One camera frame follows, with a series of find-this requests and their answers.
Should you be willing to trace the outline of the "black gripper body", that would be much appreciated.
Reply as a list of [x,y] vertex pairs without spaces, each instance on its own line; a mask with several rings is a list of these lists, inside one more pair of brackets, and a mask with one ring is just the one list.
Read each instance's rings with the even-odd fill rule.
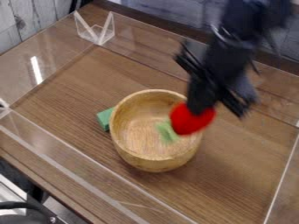
[[256,50],[256,42],[215,38],[207,47],[184,40],[175,62],[189,74],[188,96],[256,96],[247,76],[247,66]]

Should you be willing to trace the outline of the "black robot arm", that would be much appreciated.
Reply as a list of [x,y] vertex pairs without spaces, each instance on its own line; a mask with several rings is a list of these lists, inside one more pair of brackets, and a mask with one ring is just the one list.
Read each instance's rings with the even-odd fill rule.
[[191,41],[181,43],[176,63],[191,76],[187,102],[173,113],[199,116],[211,113],[220,102],[241,117],[257,101],[247,77],[247,66],[271,31],[285,27],[292,13],[291,0],[228,0],[219,24],[212,27],[208,48],[201,51]]

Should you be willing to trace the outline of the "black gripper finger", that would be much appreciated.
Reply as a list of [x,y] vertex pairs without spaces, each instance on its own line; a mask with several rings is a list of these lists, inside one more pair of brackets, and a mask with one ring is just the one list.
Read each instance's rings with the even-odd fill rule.
[[243,117],[257,102],[256,89],[244,73],[233,76],[225,83],[224,106],[236,117]]
[[219,86],[208,78],[192,74],[187,89],[187,108],[195,114],[211,108],[219,99]]

